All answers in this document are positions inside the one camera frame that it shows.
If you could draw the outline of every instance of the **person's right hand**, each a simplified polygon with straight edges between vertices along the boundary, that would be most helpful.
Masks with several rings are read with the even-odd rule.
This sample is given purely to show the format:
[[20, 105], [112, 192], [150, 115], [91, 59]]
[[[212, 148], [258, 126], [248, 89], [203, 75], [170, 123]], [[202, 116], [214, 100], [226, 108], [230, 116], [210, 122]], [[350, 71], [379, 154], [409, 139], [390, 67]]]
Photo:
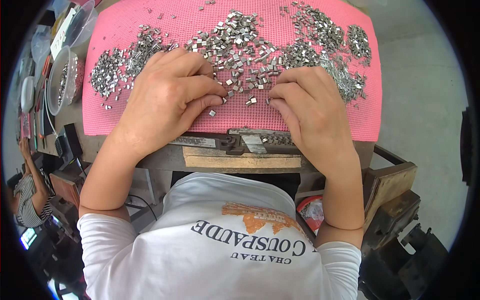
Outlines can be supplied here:
[[24, 159], [27, 159], [31, 156], [30, 145], [28, 144], [28, 139], [26, 137], [20, 140], [18, 147], [20, 148], [20, 152], [22, 153]]
[[270, 91], [270, 105], [290, 129], [292, 140], [327, 178], [343, 167], [360, 166], [345, 105], [334, 80], [322, 67], [282, 72]]

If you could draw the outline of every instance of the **paper label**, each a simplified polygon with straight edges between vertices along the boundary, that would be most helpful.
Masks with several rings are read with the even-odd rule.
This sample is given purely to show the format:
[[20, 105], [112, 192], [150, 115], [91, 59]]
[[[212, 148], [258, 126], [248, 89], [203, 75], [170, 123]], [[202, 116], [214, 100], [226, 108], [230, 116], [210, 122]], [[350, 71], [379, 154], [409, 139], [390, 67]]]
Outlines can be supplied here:
[[63, 39], [65, 38], [65, 32], [68, 29], [68, 26], [72, 22], [73, 16], [75, 15], [76, 11], [73, 8], [70, 8], [67, 17], [63, 21], [62, 25], [57, 31], [55, 38], [53, 39], [52, 44], [50, 45], [50, 50], [52, 51], [53, 60], [57, 58], [58, 53], [60, 52], [63, 44]]

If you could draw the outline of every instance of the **pink foam mat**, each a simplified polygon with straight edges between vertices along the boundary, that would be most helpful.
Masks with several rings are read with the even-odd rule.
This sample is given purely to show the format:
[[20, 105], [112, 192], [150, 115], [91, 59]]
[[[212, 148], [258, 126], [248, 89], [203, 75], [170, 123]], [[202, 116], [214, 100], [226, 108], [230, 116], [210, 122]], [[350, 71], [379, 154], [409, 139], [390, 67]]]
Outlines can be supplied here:
[[[348, 30], [348, 25], [356, 24], [367, 33], [372, 49], [370, 67], [362, 66], [356, 59], [348, 63], [350, 73], [358, 71], [360, 75], [368, 77], [364, 88], [367, 99], [359, 98], [349, 102], [347, 114], [354, 140], [377, 141], [382, 109], [382, 79], [377, 39], [372, 21], [356, 8], [340, 0], [310, 0], [306, 1], [306, 4], [319, 8], [345, 32]], [[203, 6], [204, 10], [198, 10], [199, 6]], [[279, 6], [288, 6], [290, 12], [281, 16]], [[256, 12], [259, 15], [257, 20], [259, 17], [263, 17], [264, 22], [260, 23], [264, 26], [257, 26], [257, 30], [260, 32], [259, 36], [270, 40], [276, 46], [291, 44], [296, 37], [292, 19], [289, 16], [298, 9], [291, 5], [291, 1], [217, 0], [216, 4], [211, 5], [205, 4], [203, 0], [122, 0], [102, 11], [98, 16], [86, 58], [85, 78], [88, 78], [88, 74], [104, 50], [114, 47], [123, 49], [128, 47], [131, 42], [136, 41], [140, 24], [159, 27], [162, 34], [169, 33], [168, 38], [164, 38], [164, 42], [174, 39], [183, 46], [192, 36], [197, 36], [198, 30], [210, 32], [219, 21], [224, 22], [232, 8], [244, 14]], [[162, 13], [164, 14], [163, 18], [157, 19]], [[279, 53], [276, 51], [270, 57], [277, 56]], [[244, 74], [240, 80], [243, 80], [244, 86], [246, 86], [247, 69]], [[230, 71], [220, 72], [218, 75], [219, 80], [222, 81], [229, 77]], [[224, 87], [230, 90], [233, 86], [224, 84]], [[126, 100], [129, 94], [129, 90], [123, 89], [118, 101], [115, 101], [115, 96], [110, 96], [107, 101], [104, 101], [99, 94], [95, 96], [90, 83], [85, 80], [83, 87], [84, 133], [87, 135], [109, 134], [119, 121], [127, 105]], [[246, 107], [248, 94], [236, 92], [227, 104], [211, 108], [216, 111], [214, 117], [208, 115], [209, 108], [202, 112], [190, 131], [225, 133], [229, 128], [243, 126], [253, 129], [287, 131], [288, 128], [280, 114], [265, 102], [265, 99], [268, 98], [268, 91], [254, 89], [251, 94], [259, 100], [257, 104]], [[105, 106], [100, 106], [101, 103], [110, 105], [112, 108], [106, 110]]]

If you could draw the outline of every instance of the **white t-shirt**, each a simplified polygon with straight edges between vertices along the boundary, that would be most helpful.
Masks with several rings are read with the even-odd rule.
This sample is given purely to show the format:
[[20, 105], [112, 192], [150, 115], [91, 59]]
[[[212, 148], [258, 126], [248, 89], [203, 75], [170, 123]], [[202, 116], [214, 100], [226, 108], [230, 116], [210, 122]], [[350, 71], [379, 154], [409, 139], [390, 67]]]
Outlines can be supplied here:
[[359, 249], [315, 249], [289, 195], [263, 182], [193, 173], [167, 193], [149, 232], [98, 214], [78, 229], [93, 300], [357, 298]]

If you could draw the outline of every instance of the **table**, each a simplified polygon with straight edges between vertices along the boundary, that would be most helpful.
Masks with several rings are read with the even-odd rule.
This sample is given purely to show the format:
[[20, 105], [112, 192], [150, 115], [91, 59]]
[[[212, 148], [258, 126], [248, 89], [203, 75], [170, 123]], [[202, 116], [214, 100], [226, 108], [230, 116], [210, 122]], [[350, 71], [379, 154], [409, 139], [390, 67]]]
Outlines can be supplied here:
[[[119, 0], [103, 0], [96, 9], [100, 12], [118, 1]], [[37, 90], [39, 90], [42, 82], [43, 79], [41, 78]], [[55, 130], [59, 132], [62, 126], [70, 123], [75, 124], [75, 129], [83, 150], [83, 161], [92, 163], [105, 141], [106, 136], [87, 136], [84, 134], [81, 100], [65, 107], [64, 110], [55, 117]], [[39, 137], [37, 137], [37, 139], [39, 152], [57, 155], [53, 134], [46, 137], [45, 148]], [[361, 168], [368, 168], [372, 159], [375, 142], [354, 141], [354, 145], [359, 154]], [[215, 162], [216, 167], [205, 167], [202, 163], [205, 161], [209, 163]], [[218, 173], [300, 173], [317, 171], [304, 156], [272, 154], [226, 156], [225, 151], [183, 147], [171, 144], [145, 157], [139, 162], [137, 167]]]

